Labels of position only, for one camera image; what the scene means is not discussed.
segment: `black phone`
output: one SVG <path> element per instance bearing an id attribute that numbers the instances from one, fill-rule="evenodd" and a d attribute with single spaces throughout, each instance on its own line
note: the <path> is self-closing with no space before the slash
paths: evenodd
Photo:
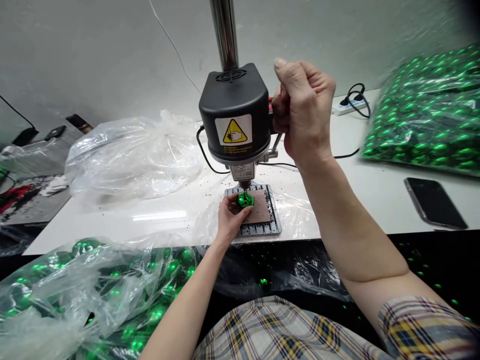
<path id="1" fill-rule="evenodd" d="M 423 221 L 451 229 L 468 229 L 454 203 L 437 181 L 407 177 L 404 182 Z"/>

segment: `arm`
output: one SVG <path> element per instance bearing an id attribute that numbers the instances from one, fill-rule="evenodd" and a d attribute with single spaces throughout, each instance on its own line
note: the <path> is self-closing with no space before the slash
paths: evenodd
<path id="1" fill-rule="evenodd" d="M 215 240 L 166 311 L 139 360 L 192 358 L 224 255 L 237 235 L 242 221 L 252 210 L 249 206 L 233 215 L 229 207 L 237 195 L 226 196 L 220 203 Z"/>
<path id="2" fill-rule="evenodd" d="M 378 314 L 389 299 L 442 299 L 410 272 L 399 251 L 355 196 L 330 150 L 335 81 L 307 62 L 278 59 L 281 82 L 274 97 L 275 129 L 295 160 L 322 241 L 350 295 L 379 331 Z"/>

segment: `white workbench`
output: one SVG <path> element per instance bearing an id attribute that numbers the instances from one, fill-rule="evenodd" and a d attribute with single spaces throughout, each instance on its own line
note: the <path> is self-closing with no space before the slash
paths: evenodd
<path id="1" fill-rule="evenodd" d="M 373 104 L 378 93 L 378 90 L 373 90 L 365 94 Z M 336 97 L 334 102 L 338 103 L 341 99 Z M 357 149 L 365 137 L 367 123 L 367 119 L 355 112 L 340 117 L 332 115 L 333 154 L 350 154 Z M 283 142 L 280 142 L 278 150 L 278 159 L 272 159 L 271 162 L 293 163 L 285 153 Z M 224 167 L 210 156 L 209 161 L 215 169 L 224 171 Z M 477 179 L 419 167 L 367 162 L 361 160 L 359 154 L 339 159 L 338 162 L 355 194 L 387 234 L 429 232 L 434 229 L 417 214 L 405 189 L 404 179 L 407 177 L 439 181 L 469 228 L 480 229 L 480 186 Z M 275 193 L 308 199 L 300 174 L 293 168 L 260 165 L 255 182 L 270 184 Z M 81 198 L 71 198 L 24 255 L 44 254 L 86 237 L 103 236 L 114 242 L 122 242 L 159 231 L 179 233 L 185 237 L 185 241 L 194 245 L 191 244 L 191 232 L 199 212 L 206 205 L 219 201 L 224 190 L 235 185 L 230 175 L 213 173 L 205 164 L 197 181 L 166 197 L 115 203 L 85 203 Z M 293 231 L 291 227 L 284 226 L 281 235 L 272 240 L 291 240 Z M 321 237 L 313 218 L 303 225 L 301 233 L 305 239 Z"/>

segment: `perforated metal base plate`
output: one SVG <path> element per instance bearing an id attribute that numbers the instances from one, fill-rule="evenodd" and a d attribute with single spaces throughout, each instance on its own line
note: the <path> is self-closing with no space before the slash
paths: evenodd
<path id="1" fill-rule="evenodd" d="M 274 195 L 272 193 L 272 188 L 270 185 L 259 185 L 255 182 L 251 183 L 251 186 L 247 191 L 254 190 L 264 190 L 266 204 L 268 207 L 268 212 L 270 213 L 269 222 L 259 222 L 255 224 L 242 224 L 240 230 L 238 231 L 237 238 L 245 237 L 254 237 L 254 236 L 265 236 L 265 235 L 278 235 L 282 232 L 282 226 L 280 225 L 279 213 L 277 211 L 277 206 L 275 205 Z M 244 189 L 237 186 L 231 189 L 225 190 L 225 195 L 232 195 L 235 193 L 242 193 Z"/>

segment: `plaid shirt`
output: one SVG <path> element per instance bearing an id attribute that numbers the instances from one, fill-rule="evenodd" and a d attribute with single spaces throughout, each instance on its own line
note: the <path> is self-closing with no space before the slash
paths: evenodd
<path id="1" fill-rule="evenodd" d="M 422 297 L 388 301 L 379 313 L 386 351 L 325 317 L 270 296 L 230 311 L 194 359 L 478 359 L 480 331 L 451 308 Z"/>

